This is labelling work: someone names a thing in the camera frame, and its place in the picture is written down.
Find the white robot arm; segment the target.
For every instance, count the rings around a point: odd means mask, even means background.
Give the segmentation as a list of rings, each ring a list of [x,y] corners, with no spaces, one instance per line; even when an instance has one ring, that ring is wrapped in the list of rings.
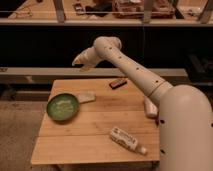
[[[73,60],[88,70],[114,64],[158,108],[159,171],[213,171],[213,108],[191,85],[174,86],[121,52],[117,37],[98,37]]]

